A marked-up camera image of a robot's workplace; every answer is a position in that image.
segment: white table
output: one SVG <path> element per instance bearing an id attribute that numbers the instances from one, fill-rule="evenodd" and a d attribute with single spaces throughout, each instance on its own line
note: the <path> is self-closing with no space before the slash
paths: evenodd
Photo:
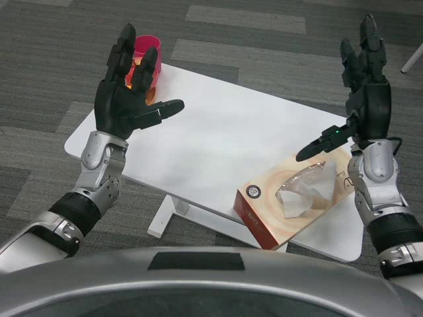
<path id="1" fill-rule="evenodd" d="M 149 227 L 156 237 L 177 214 L 258 246 L 232 208 L 237 187 L 281 163 L 324 129 L 345 123 L 340 116 L 163 65 L 157 100 L 177 98 L 185 102 L 181 113 L 129 138 L 123 172 L 168 194 Z M 66 141 L 66 152 L 81 157 L 95 129 L 91 112 Z M 291 242 L 347 262 L 360 256 L 362 234 L 351 195 Z"/>

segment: striped carpet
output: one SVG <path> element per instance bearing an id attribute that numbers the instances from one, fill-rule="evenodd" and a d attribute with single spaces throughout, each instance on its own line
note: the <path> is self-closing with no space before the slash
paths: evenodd
<path id="1" fill-rule="evenodd" d="M 73 187 L 79 163 L 63 144 L 93 107 L 111 45 L 125 23 L 163 43 L 163 62 L 344 115 L 339 44 L 358 45 L 371 11 L 386 39 L 391 135 L 401 190 L 423 221 L 423 62 L 399 69 L 423 42 L 423 2 L 404 0 L 0 0 L 0 242 Z M 80 254 L 140 246 L 245 246 L 174 217 L 147 235 L 164 195 L 126 184 Z M 288 252 L 323 258 L 289 245 Z M 355 267 L 379 274 L 364 235 Z"/>

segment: tissue box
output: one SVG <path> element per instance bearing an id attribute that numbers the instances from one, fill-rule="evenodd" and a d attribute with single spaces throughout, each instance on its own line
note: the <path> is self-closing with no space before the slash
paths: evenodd
<path id="1" fill-rule="evenodd" d="M 321 153 L 303 162 L 297 162 L 293 155 L 238 188 L 234 209 L 263 249 L 278 249 L 354 191 L 347 169 L 350 158 L 351 154 L 340 148 L 330 153 Z M 298 217 L 286 219 L 284 206 L 275 196 L 278 189 L 304 168 L 328 160 L 336 163 L 332 201 L 323 208 L 312 207 Z"/>

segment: silver arm joint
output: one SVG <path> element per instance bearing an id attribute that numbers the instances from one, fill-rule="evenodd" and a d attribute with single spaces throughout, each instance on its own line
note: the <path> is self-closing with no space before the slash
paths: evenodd
<path id="1" fill-rule="evenodd" d="M 120 196 L 128 143 L 113 135 L 91 132 L 81 157 L 81 175 L 72 190 L 91 200 L 101 216 Z"/>
<path id="2" fill-rule="evenodd" d="M 398 191 L 398 164 L 390 140 L 369 140 L 364 148 L 351 146 L 348 174 L 356 191 L 356 207 L 367 227 L 372 221 L 393 213 L 411 213 Z"/>

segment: table foot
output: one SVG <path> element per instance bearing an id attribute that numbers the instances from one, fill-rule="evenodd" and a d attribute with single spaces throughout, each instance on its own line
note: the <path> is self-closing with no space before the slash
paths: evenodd
<path id="1" fill-rule="evenodd" d="M 166 195 L 165 200 L 163 200 L 159 210 L 156 213 L 156 216 L 154 216 L 150 227 L 148 227 L 147 233 L 155 236 L 156 238 L 161 238 L 169 221 L 172 218 L 173 213 L 175 212 L 176 210 L 172 201 L 172 197 Z"/>

